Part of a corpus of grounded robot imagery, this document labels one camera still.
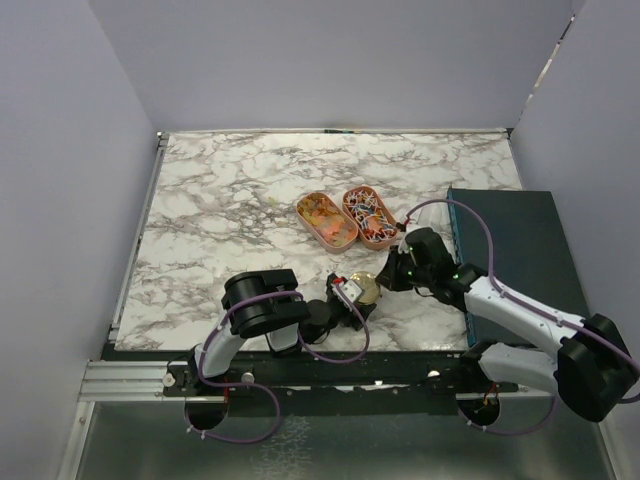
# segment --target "white marble surface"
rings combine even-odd
[[[118,350],[184,350],[220,312],[224,282],[247,270],[292,268],[305,299],[325,299],[327,274],[378,273],[386,251],[356,243],[326,253],[295,203],[323,191],[336,204],[369,185],[401,218],[457,188],[519,189],[503,134],[174,134],[162,165],[118,332]],[[444,206],[424,212],[450,245]],[[463,316],[413,292],[383,294],[369,318],[372,350],[463,349]],[[359,350],[338,327],[318,350]],[[245,349],[267,349],[252,339]]]

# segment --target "gray wall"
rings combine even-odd
[[[89,0],[158,129],[515,126],[572,0]]]
[[[639,24],[637,0],[587,2],[513,134],[526,187],[554,194],[592,310],[617,322],[635,358]],[[629,451],[640,452],[640,404],[621,405],[615,413]],[[640,459],[636,469],[640,476]]]
[[[47,479],[107,332],[156,138],[84,0],[11,2],[0,32],[0,478]]]

